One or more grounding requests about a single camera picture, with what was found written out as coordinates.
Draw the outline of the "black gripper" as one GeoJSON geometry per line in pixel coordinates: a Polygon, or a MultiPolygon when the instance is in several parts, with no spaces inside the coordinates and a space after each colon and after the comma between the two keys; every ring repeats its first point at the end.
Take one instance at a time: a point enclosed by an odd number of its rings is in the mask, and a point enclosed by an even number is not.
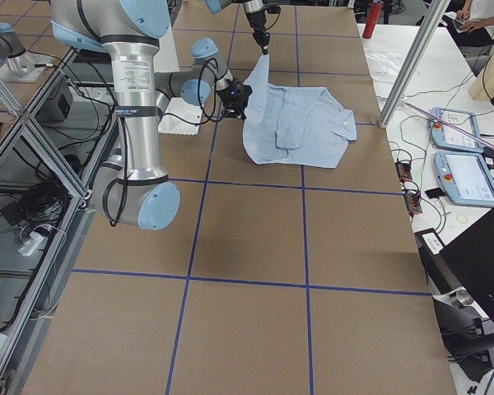
{"type": "Polygon", "coordinates": [[[223,118],[245,120],[245,110],[252,92],[251,86],[242,83],[240,80],[227,80],[226,88],[220,90],[221,116],[223,118]]]}
{"type": "Polygon", "coordinates": [[[270,34],[263,27],[254,27],[252,36],[263,52],[268,52],[270,34]]]}

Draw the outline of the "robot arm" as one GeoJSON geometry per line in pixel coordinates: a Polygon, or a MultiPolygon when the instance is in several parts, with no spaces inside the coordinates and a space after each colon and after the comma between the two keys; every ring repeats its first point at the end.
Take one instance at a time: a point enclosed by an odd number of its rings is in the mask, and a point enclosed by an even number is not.
{"type": "Polygon", "coordinates": [[[241,4],[244,8],[245,16],[252,29],[252,36],[256,44],[260,47],[262,54],[268,54],[270,33],[266,28],[266,5],[262,0],[205,0],[208,10],[212,14],[217,14],[232,4],[241,4]]]}
{"type": "Polygon", "coordinates": [[[54,37],[107,53],[114,83],[120,148],[97,171],[92,205],[111,225],[161,230],[175,218],[180,192],[161,165],[159,125],[170,101],[202,105],[215,93],[226,118],[245,118],[250,86],[233,77],[211,39],[192,49],[187,72],[155,72],[160,39],[170,28],[165,1],[52,1],[54,37]]]}

